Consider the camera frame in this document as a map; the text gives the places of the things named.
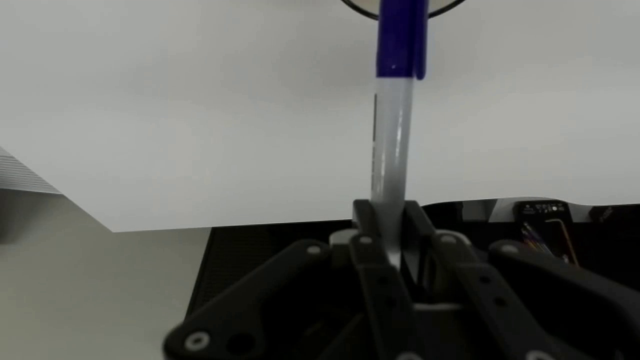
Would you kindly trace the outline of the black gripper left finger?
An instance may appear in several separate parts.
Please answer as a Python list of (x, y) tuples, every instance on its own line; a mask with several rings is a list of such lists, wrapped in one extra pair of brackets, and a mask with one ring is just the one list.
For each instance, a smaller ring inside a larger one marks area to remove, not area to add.
[(354, 221), (346, 242), (297, 240), (197, 307), (167, 334), (164, 360), (429, 360), (380, 216), (359, 200)]

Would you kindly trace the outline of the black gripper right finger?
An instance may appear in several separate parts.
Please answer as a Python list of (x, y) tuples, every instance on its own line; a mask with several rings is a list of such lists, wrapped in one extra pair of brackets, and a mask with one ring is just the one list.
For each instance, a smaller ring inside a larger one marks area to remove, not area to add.
[(479, 252), (415, 203), (405, 262), (427, 303), (427, 360), (640, 360), (640, 294), (514, 240)]

